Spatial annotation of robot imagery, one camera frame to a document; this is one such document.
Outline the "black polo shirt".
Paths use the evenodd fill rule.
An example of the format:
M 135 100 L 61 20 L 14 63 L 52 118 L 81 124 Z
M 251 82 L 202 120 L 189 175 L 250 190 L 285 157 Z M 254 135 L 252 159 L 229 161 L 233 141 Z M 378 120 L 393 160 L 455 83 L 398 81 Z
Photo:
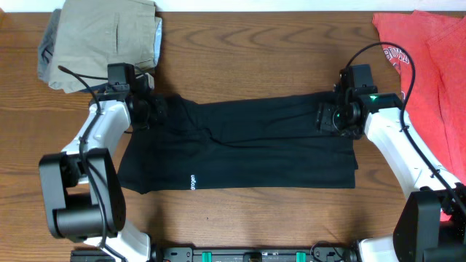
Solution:
M 198 104 L 168 97 L 167 118 L 134 133 L 117 173 L 124 188 L 353 188 L 353 142 L 315 126 L 330 92 Z

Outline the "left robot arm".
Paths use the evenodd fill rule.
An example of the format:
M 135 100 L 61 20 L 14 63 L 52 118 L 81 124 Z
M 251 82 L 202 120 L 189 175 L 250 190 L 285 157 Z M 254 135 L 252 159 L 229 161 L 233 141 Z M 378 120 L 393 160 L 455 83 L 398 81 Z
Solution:
M 111 77 L 95 93 L 89 115 L 61 152 L 39 161 L 48 229 L 57 239 L 96 247 L 115 261 L 162 261 L 151 237 L 126 218 L 112 155 L 135 120 L 147 122 L 154 79 Z

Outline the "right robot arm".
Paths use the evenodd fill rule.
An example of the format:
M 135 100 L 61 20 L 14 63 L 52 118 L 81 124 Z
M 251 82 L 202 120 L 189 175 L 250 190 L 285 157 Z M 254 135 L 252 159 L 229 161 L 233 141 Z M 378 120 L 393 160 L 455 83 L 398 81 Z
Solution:
M 406 198 L 393 233 L 357 241 L 347 261 L 465 260 L 465 185 L 423 142 L 397 95 L 320 103 L 316 125 L 348 138 L 365 135 L 382 153 Z

